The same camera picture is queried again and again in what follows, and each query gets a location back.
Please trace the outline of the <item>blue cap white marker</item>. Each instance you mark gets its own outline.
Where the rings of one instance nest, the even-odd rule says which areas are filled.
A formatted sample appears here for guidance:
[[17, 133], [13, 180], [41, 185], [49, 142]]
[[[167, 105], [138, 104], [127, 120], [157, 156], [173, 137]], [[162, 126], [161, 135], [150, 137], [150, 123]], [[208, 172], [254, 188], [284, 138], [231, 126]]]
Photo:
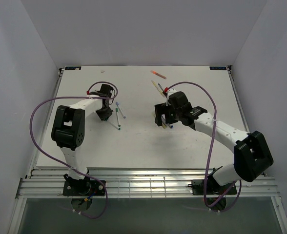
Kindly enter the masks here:
[[173, 128], [173, 125], [171, 125], [171, 124], [169, 124], [169, 123], [166, 123], [166, 125], [167, 125], [167, 127], [170, 128], [170, 129]]

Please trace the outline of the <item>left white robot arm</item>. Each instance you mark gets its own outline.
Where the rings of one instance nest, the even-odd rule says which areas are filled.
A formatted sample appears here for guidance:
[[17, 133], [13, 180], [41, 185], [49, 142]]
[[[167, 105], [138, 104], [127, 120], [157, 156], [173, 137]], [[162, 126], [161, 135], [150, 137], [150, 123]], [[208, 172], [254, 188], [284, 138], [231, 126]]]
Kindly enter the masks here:
[[114, 88], [102, 84], [100, 90], [87, 91], [87, 98], [70, 106], [60, 105], [55, 114], [51, 138], [62, 151], [70, 171], [65, 177], [75, 180], [74, 189], [81, 195], [91, 189], [90, 181], [85, 177], [88, 169], [80, 155], [80, 146], [85, 136], [85, 120], [95, 113], [101, 121], [107, 121], [113, 110], [109, 107], [110, 99], [115, 95]]

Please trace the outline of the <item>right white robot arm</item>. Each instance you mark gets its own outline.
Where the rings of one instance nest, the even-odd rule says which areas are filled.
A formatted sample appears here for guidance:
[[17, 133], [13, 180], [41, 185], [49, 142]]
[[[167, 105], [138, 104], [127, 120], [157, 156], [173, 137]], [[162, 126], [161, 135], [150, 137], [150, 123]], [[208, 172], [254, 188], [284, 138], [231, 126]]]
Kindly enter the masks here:
[[181, 91], [169, 90], [166, 102], [156, 104], [154, 108], [155, 123], [158, 126], [181, 122], [184, 126], [210, 136], [233, 153], [234, 162], [214, 169], [207, 180], [197, 185], [197, 189], [210, 194], [224, 192], [234, 181], [254, 181], [274, 162], [262, 133], [248, 133], [216, 120], [206, 109], [193, 107]]

